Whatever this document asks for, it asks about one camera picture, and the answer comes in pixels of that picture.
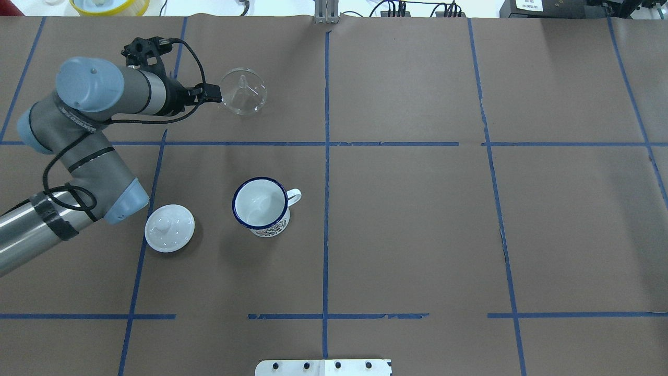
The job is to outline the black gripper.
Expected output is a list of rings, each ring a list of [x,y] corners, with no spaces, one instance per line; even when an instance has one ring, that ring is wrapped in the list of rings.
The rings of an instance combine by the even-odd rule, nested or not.
[[[215,84],[199,83],[194,87],[184,87],[173,78],[163,78],[165,87],[165,101],[162,107],[162,116],[176,116],[184,112],[186,107],[198,107],[203,103],[222,103],[220,86]]]

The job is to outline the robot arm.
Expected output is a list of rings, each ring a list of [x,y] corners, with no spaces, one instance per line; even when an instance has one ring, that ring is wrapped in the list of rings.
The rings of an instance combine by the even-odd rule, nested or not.
[[[103,133],[115,115],[169,124],[207,102],[222,102],[219,86],[205,78],[182,86],[159,57],[151,64],[129,55],[124,66],[82,56],[63,62],[55,90],[17,122],[23,143],[53,159],[41,190],[2,215],[2,275],[100,219],[117,224],[148,205],[148,193]]]

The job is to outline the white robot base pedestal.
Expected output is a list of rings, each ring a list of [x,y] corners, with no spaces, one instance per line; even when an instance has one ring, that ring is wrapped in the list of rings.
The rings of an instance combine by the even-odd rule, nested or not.
[[[386,359],[290,359],[260,361],[255,375],[392,375]]]

